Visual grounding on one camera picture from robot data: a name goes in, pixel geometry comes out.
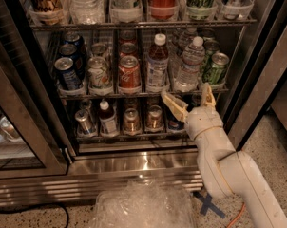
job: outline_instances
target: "floor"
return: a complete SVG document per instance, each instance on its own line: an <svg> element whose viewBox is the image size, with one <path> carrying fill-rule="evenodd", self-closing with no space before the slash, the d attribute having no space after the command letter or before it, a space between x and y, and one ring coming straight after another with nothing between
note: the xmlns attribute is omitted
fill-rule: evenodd
<svg viewBox="0 0 287 228"><path fill-rule="evenodd" d="M243 150L258 164L287 217L287 133L271 110L263 116ZM238 196L211 199L204 190L194 194L192 203L197 228L228 227L243 204ZM94 203L72 203L65 208L44 206L16 214L0 214L0 228L93 227ZM254 227L246 209L231 227Z"/></svg>

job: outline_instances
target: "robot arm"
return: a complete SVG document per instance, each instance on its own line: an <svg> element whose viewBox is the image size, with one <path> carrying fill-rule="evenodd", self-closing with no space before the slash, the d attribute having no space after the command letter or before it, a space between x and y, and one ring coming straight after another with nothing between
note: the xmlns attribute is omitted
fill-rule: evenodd
<svg viewBox="0 0 287 228"><path fill-rule="evenodd" d="M246 153L236 152L224 132L210 86L205 84L201 106L190 113L187 104L167 92L162 98L198 147L198 167L208 193L216 199L242 196L255 227L287 228L287 218L258 166Z"/></svg>

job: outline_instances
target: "cable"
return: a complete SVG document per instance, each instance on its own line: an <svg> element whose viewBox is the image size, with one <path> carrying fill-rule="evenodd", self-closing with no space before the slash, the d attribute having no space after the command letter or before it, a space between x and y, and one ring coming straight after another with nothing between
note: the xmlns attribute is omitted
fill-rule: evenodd
<svg viewBox="0 0 287 228"><path fill-rule="evenodd" d="M241 217L242 213L244 213L245 208L246 208L246 205L245 205L245 203L243 203L238 215L227 225L226 228L231 228L238 221L238 219Z"/></svg>
<svg viewBox="0 0 287 228"><path fill-rule="evenodd" d="M41 208L41 207L43 207L43 206L50 206L50 205L59 206L59 207L61 207L61 208L65 211L66 216L67 216L67 222L66 222L65 228L67 228L67 227L68 227L68 224L69 224L69 214L68 214L68 210L66 209L66 207L65 207L64 204L62 204L62 203L37 204L37 205L32 205L32 206L27 207L27 208L24 208L24 209L13 210L13 211L1 210L1 209L0 209L0 214L2 214L2 215L12 215L12 214L17 214L17 213L26 212L26 211L32 210L32 209Z"/></svg>

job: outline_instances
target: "white bottle cap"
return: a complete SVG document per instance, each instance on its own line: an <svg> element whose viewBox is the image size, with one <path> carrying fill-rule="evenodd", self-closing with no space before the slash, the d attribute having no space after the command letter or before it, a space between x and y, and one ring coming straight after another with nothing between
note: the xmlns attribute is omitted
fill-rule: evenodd
<svg viewBox="0 0 287 228"><path fill-rule="evenodd" d="M154 43L158 46L162 46L165 44L165 35L164 34L156 34L154 38Z"/></svg>
<svg viewBox="0 0 287 228"><path fill-rule="evenodd" d="M186 30L190 33L194 33L197 31L197 28L196 27L187 27Z"/></svg>
<svg viewBox="0 0 287 228"><path fill-rule="evenodd" d="M193 42L192 43L193 43L193 45L195 47L200 47L203 44L203 39L200 36L196 36L196 37L193 38Z"/></svg>
<svg viewBox="0 0 287 228"><path fill-rule="evenodd" d="M107 101L100 101L99 106L102 110L108 110L108 102Z"/></svg>

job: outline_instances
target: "clear plastic bag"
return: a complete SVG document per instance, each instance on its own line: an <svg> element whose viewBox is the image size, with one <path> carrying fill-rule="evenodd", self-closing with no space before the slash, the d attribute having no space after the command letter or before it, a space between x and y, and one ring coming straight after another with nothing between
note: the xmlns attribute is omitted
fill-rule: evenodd
<svg viewBox="0 0 287 228"><path fill-rule="evenodd" d="M190 194L181 186L130 182L120 191L102 192L94 207L94 228L193 228Z"/></svg>

